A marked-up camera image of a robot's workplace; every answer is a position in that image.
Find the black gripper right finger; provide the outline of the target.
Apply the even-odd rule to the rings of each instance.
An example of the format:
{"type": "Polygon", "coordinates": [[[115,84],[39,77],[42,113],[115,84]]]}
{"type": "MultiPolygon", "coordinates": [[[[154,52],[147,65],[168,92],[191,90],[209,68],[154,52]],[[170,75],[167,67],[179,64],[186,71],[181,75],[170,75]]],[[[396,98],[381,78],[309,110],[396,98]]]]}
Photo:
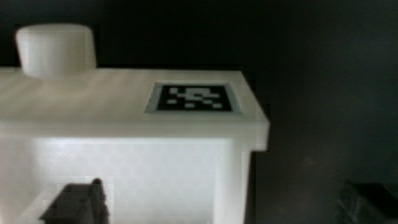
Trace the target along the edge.
{"type": "Polygon", "coordinates": [[[398,224],[398,184],[344,183],[335,224],[398,224]]]}

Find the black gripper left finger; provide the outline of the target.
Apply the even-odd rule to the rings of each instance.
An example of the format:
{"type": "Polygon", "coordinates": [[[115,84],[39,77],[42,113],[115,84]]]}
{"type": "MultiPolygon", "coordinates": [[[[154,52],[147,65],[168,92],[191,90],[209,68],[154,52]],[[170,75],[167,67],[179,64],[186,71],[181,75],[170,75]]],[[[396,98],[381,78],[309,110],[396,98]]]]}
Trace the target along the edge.
{"type": "Polygon", "coordinates": [[[39,217],[44,224],[110,224],[101,179],[69,183],[39,217]]]}

